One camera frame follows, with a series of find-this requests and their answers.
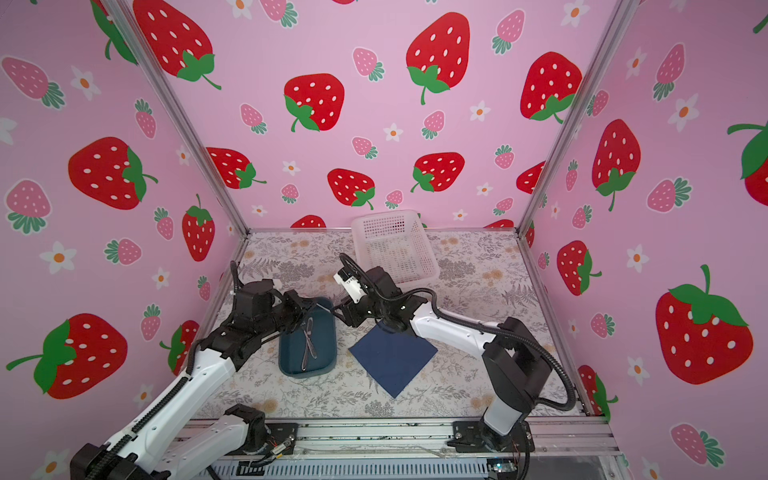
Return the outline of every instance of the basket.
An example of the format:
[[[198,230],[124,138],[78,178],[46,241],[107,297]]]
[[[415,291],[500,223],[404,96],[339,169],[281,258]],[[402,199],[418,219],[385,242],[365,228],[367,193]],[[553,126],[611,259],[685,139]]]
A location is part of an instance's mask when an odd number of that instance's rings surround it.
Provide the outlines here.
[[[352,239],[362,269],[382,267],[403,290],[427,285],[440,276],[435,252],[413,210],[356,218]]]

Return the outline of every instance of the pink wallpaper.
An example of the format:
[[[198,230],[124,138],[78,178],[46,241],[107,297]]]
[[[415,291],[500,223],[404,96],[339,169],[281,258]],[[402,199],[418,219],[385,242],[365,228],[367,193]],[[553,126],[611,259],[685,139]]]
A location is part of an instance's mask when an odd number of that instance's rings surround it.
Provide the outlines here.
[[[3,478],[69,478],[162,391],[237,245],[115,35],[86,1],[0,18]]]
[[[484,227],[519,221],[614,0],[133,5],[250,226]]]
[[[765,476],[766,14],[640,5],[535,218],[539,273],[634,478]]]

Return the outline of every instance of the navy blue cloth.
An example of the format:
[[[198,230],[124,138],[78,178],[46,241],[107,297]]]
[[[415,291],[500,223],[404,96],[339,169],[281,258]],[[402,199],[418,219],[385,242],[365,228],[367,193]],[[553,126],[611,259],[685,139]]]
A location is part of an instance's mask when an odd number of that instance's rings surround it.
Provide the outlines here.
[[[387,333],[379,326],[374,326],[349,351],[393,398],[437,353],[437,349],[421,337]]]

